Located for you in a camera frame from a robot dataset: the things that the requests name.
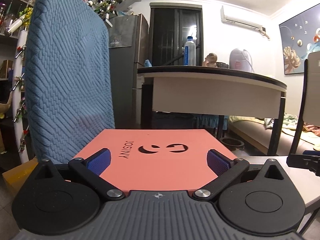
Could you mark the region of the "clear plastic water bottle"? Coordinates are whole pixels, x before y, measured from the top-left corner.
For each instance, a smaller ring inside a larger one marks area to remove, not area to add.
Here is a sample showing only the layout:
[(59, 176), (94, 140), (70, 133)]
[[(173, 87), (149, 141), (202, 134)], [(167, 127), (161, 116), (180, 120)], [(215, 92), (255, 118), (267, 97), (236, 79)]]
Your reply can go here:
[(193, 41), (192, 36), (187, 37), (187, 41), (184, 46), (184, 65), (196, 66), (196, 44)]

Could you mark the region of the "white curved dining table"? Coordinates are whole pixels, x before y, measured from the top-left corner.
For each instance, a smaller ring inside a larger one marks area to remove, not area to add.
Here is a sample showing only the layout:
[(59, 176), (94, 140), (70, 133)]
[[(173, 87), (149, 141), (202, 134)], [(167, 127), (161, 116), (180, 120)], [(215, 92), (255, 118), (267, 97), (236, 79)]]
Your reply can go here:
[(255, 73), (199, 66), (144, 67), (137, 70), (142, 129), (152, 127), (153, 112), (218, 115), (217, 139), (224, 116), (273, 118), (267, 155), (277, 153), (287, 85)]

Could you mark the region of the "beige sofa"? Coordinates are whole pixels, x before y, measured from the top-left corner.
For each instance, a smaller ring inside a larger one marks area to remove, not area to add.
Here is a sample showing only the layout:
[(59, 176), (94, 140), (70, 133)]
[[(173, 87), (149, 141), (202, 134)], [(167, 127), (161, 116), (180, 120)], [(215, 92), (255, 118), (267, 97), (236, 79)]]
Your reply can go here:
[[(296, 132), (298, 117), (284, 114), (277, 155), (288, 155)], [(246, 142), (266, 154), (271, 140), (274, 120), (270, 118), (258, 119), (246, 116), (229, 116), (229, 130)], [(312, 125), (303, 126), (296, 150), (302, 154), (306, 150), (319, 151), (319, 128)]]

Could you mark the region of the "black frame white chair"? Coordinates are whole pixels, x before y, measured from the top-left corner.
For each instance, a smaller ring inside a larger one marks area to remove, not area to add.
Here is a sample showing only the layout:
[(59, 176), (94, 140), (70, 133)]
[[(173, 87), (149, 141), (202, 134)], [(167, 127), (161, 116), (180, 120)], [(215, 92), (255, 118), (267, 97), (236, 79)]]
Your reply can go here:
[(302, 100), (289, 155), (296, 154), (304, 123), (319, 127), (319, 51), (310, 53), (304, 62)]

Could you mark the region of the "pink box lid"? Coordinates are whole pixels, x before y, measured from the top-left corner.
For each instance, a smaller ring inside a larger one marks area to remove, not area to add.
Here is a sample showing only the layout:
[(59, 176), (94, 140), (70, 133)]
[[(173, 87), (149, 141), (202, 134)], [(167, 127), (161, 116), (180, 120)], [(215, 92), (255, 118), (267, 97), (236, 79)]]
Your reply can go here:
[(77, 157), (88, 158), (106, 148), (100, 177), (128, 194), (137, 191), (193, 193), (217, 178), (210, 150), (236, 156), (204, 129), (105, 129)]

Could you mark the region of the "black trash bin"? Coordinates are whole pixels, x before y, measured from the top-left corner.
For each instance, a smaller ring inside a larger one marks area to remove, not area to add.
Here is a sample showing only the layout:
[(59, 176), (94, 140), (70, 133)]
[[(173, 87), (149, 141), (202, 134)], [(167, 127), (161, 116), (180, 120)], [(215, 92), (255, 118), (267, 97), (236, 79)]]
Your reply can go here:
[(230, 151), (243, 150), (245, 146), (241, 140), (228, 137), (220, 138), (220, 142)]

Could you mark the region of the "white air conditioner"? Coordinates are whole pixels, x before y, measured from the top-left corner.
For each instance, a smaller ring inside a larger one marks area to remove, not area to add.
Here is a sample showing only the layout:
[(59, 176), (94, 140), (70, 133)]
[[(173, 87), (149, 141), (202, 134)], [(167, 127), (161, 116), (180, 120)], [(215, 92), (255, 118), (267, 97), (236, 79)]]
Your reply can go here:
[(223, 5), (220, 13), (222, 23), (250, 29), (260, 33), (268, 40), (270, 39), (263, 24), (263, 19), (260, 16), (255, 16), (253, 12), (229, 5)]

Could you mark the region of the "small brown figurine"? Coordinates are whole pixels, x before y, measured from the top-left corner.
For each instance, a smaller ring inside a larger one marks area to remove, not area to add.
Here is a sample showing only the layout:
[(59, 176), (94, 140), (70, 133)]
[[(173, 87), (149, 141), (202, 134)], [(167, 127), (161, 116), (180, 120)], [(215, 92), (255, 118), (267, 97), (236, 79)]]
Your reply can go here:
[(209, 53), (204, 59), (203, 66), (205, 67), (217, 67), (217, 55), (214, 53)]

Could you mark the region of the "grey refrigerator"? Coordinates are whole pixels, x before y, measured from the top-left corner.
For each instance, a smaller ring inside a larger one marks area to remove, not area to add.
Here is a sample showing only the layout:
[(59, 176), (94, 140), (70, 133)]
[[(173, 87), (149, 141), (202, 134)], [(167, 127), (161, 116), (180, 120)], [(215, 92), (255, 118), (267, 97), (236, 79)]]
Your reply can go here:
[(139, 127), (141, 84), (137, 70), (148, 58), (149, 25), (142, 14), (111, 19), (109, 29), (110, 77), (115, 126)]

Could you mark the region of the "framed wall painting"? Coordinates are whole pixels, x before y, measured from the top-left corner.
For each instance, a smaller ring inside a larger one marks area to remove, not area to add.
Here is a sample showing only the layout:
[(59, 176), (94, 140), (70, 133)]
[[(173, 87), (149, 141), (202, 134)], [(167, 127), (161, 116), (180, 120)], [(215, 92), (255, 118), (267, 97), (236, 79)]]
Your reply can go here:
[(308, 55), (319, 51), (319, 28), (319, 4), (279, 25), (285, 75), (304, 72)]

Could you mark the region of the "dark window door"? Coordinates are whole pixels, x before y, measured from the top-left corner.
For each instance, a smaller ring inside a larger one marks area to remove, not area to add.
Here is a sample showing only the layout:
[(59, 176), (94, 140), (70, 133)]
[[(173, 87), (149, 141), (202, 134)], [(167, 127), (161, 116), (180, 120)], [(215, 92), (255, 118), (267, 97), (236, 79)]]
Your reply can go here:
[(196, 65), (203, 60), (203, 13), (201, 6), (150, 3), (150, 50), (153, 66), (182, 66), (184, 45), (191, 36), (196, 44)]

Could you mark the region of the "blue covered chair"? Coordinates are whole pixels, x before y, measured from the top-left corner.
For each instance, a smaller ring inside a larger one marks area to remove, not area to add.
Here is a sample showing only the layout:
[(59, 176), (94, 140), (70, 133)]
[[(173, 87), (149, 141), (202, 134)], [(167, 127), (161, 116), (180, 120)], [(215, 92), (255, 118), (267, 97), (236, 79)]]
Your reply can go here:
[(25, 50), (25, 103), (34, 153), (65, 164), (113, 129), (109, 35), (82, 0), (36, 0)]

